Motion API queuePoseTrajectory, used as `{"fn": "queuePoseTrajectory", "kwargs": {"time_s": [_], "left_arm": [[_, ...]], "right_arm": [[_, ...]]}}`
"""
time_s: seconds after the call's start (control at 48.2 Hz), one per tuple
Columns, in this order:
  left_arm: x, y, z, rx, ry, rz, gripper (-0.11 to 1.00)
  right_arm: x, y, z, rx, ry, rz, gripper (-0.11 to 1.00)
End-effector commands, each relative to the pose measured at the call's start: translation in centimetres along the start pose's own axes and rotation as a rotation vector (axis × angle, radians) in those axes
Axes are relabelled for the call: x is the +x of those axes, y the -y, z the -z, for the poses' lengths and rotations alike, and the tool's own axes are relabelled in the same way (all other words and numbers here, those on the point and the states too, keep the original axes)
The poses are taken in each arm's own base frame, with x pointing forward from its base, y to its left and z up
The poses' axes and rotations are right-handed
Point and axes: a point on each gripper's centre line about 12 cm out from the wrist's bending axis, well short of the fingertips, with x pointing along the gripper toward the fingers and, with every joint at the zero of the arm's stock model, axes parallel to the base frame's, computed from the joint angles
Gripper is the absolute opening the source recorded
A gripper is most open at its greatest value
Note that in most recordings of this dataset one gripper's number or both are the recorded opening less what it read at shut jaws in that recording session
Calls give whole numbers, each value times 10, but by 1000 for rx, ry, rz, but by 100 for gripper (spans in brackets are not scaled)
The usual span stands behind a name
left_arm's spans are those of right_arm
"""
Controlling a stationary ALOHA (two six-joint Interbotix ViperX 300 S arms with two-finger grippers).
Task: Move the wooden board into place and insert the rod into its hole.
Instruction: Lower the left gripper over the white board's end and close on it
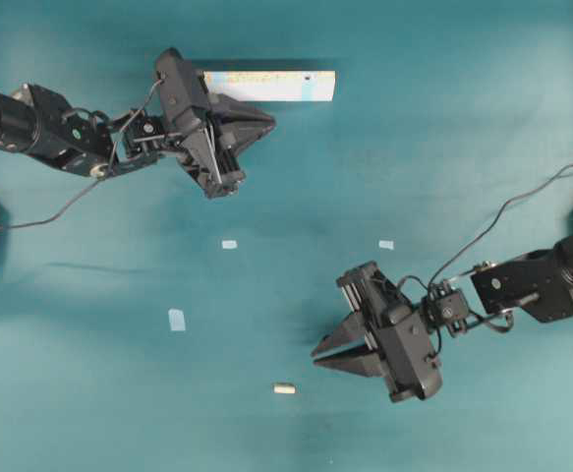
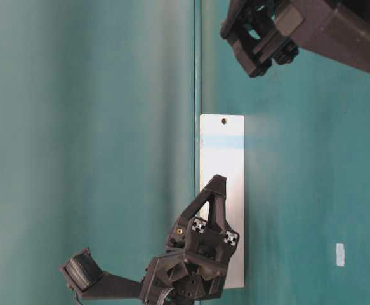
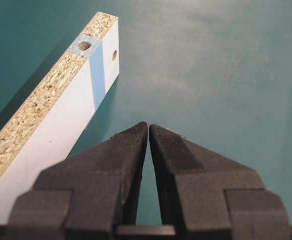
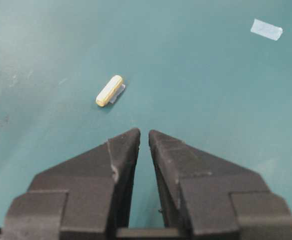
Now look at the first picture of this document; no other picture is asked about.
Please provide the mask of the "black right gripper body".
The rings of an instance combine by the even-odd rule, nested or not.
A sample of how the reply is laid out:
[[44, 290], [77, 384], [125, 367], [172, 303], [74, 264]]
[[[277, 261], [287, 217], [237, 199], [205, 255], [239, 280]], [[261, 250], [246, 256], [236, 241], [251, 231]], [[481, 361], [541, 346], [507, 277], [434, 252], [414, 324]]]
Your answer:
[[[363, 314], [368, 329], [366, 344], [370, 350], [377, 353], [372, 329], [378, 325], [376, 320], [379, 319], [379, 315], [393, 303], [409, 304], [418, 311], [417, 305], [402, 292], [397, 283], [384, 275], [374, 261], [347, 270], [336, 280], [336, 284], [348, 300], [350, 314], [353, 312]], [[341, 352], [361, 344], [364, 344], [364, 341], [357, 340], [336, 350]]]

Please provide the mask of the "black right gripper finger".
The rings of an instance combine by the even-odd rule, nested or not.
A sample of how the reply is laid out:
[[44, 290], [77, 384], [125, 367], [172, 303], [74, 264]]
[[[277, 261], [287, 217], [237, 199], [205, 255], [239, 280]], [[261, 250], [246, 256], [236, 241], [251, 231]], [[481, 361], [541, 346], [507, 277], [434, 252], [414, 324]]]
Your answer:
[[378, 353], [368, 346], [357, 346], [314, 360], [314, 364], [366, 378], [382, 378], [385, 370]]
[[369, 354], [370, 348], [366, 344], [367, 333], [367, 324], [363, 314], [361, 312], [353, 312], [348, 315], [331, 334], [319, 342], [312, 351], [311, 356], [314, 357], [332, 349], [346, 346], [357, 340], [364, 341], [364, 344], [350, 349], [349, 352], [353, 355]]

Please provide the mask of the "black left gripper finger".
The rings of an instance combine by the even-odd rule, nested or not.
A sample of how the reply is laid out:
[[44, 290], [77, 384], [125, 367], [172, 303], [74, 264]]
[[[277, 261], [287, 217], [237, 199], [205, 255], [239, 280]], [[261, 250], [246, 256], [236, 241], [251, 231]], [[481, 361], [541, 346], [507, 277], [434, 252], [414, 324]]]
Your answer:
[[264, 128], [222, 128], [219, 135], [219, 158], [234, 158], [266, 136]]
[[223, 133], [237, 138], [262, 138], [276, 126], [273, 116], [224, 93], [210, 93], [212, 118]]

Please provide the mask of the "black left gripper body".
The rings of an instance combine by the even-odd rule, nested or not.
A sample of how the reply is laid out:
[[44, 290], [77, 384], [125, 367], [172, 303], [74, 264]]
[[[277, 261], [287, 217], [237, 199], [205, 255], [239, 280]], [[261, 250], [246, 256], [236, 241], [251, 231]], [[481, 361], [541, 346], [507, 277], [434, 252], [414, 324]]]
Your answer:
[[237, 192], [245, 179], [238, 162], [240, 153], [234, 158], [219, 158], [219, 135], [211, 112], [205, 124], [188, 136], [172, 133], [167, 125], [167, 150], [210, 199]]

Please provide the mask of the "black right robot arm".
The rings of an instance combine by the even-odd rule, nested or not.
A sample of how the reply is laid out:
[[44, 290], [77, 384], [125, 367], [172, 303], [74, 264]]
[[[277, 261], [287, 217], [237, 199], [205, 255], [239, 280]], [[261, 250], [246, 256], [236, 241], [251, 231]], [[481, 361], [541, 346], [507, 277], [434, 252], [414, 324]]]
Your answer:
[[[520, 308], [540, 323], [573, 317], [573, 235], [538, 250], [474, 269], [472, 283], [486, 311], [481, 323]], [[313, 351], [314, 363], [363, 377], [382, 377], [396, 391], [416, 395], [438, 385], [438, 353], [430, 334], [446, 327], [467, 330], [471, 312], [462, 292], [448, 281], [412, 303], [370, 261], [336, 281], [349, 316]]]

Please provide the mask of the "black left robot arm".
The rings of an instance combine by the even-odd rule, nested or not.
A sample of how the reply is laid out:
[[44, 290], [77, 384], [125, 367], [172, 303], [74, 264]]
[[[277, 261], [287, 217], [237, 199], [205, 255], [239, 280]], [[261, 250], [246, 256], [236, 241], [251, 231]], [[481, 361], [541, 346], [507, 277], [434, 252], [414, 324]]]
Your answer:
[[209, 94], [205, 117], [184, 130], [144, 109], [111, 119], [38, 85], [0, 93], [0, 150], [95, 179], [135, 172], [173, 154], [210, 199], [237, 192], [246, 177], [239, 155], [275, 125], [272, 116], [222, 93]]

